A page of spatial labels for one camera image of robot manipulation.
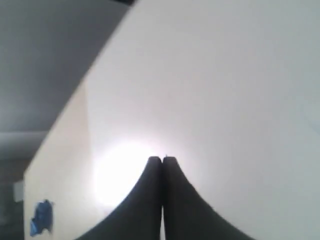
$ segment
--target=bright light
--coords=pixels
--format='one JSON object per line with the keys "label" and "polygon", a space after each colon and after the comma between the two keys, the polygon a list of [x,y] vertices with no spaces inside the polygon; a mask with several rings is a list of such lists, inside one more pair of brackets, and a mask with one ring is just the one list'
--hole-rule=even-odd
{"label": "bright light", "polygon": [[95,162],[97,200],[106,207],[118,206],[137,183],[148,158],[154,154],[147,144],[136,141],[109,147]]}

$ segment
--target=blue object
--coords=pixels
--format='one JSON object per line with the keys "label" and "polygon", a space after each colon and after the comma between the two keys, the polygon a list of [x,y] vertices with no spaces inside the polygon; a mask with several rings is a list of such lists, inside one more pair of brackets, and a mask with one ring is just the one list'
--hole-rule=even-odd
{"label": "blue object", "polygon": [[45,200],[39,202],[35,208],[34,217],[30,220],[30,236],[42,234],[44,229],[51,230],[53,223],[52,204]]}

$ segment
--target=ceiling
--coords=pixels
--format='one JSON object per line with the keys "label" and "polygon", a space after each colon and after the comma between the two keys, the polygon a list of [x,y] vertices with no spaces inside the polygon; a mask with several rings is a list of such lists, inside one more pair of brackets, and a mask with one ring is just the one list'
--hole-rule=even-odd
{"label": "ceiling", "polygon": [[33,157],[127,9],[109,0],[0,1],[0,162]]}

